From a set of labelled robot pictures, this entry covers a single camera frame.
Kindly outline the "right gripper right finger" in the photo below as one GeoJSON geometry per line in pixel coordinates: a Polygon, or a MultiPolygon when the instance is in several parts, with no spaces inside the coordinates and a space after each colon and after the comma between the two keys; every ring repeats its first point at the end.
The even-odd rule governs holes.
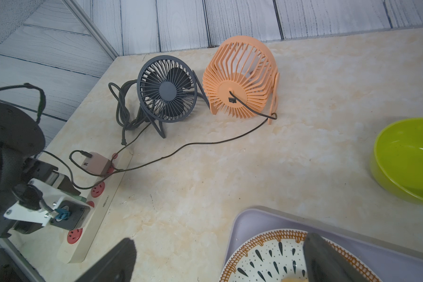
{"type": "Polygon", "coordinates": [[[305,266],[310,282],[366,282],[361,264],[339,252],[317,233],[308,233],[303,244],[305,266]]]}

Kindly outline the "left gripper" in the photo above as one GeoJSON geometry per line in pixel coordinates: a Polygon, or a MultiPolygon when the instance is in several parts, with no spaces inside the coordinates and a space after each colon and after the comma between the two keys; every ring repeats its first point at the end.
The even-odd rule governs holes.
{"type": "Polygon", "coordinates": [[[20,184],[26,185],[31,179],[38,179],[81,200],[80,191],[74,187],[68,176],[59,172],[56,166],[32,157],[23,160],[20,168],[16,164],[17,161],[0,157],[0,238],[10,237],[11,229],[22,234],[31,234],[43,228],[41,224],[9,220],[4,217],[8,208],[18,201],[14,192],[21,194],[24,191],[18,187],[20,184]]]}

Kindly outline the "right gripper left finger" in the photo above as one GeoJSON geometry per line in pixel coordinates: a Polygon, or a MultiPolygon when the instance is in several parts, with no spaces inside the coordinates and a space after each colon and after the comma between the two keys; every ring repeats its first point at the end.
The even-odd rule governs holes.
{"type": "Polygon", "coordinates": [[[136,258],[137,251],[134,241],[124,238],[76,281],[130,282],[136,258]]]}

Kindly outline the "beige power strip red sockets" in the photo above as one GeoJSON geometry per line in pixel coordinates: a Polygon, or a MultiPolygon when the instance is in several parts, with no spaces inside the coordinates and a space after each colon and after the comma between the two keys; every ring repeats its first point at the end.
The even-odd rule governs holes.
{"type": "Polygon", "coordinates": [[[86,197],[86,204],[92,206],[94,211],[83,228],[67,233],[67,241],[62,243],[58,251],[60,261],[64,263],[84,261],[122,181],[124,170],[128,168],[132,157],[132,151],[123,149],[106,157],[111,160],[111,167],[106,175],[93,175],[87,172],[98,177],[94,186],[88,189],[89,194],[86,197]]]}

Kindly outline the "pink USB plug adapter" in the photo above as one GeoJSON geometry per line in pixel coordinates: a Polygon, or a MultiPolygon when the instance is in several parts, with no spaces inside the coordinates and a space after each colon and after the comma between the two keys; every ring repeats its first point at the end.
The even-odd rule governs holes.
{"type": "Polygon", "coordinates": [[[106,175],[111,167],[111,160],[96,152],[90,152],[81,167],[93,175],[106,175]]]}

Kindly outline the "dark blue desk fan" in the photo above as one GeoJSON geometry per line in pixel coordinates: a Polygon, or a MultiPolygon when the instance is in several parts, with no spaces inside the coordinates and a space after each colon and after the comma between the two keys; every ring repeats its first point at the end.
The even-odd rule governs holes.
{"type": "Polygon", "coordinates": [[[137,79],[139,110],[165,138],[164,123],[175,123],[187,118],[198,98],[210,106],[196,73],[182,60],[160,55],[144,64],[137,79]]]}

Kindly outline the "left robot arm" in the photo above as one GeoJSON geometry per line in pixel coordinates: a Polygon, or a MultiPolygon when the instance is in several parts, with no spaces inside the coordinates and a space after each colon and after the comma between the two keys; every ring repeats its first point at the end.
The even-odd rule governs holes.
{"type": "Polygon", "coordinates": [[[69,195],[79,196],[71,180],[58,168],[39,161],[36,155],[45,147],[45,136],[39,126],[46,107],[44,91],[30,83],[21,88],[39,92],[36,119],[19,108],[0,101],[0,238],[10,237],[9,230],[31,234],[42,228],[39,223],[12,220],[5,217],[15,203],[31,211],[41,209],[42,192],[30,183],[32,179],[44,182],[69,195]]]}

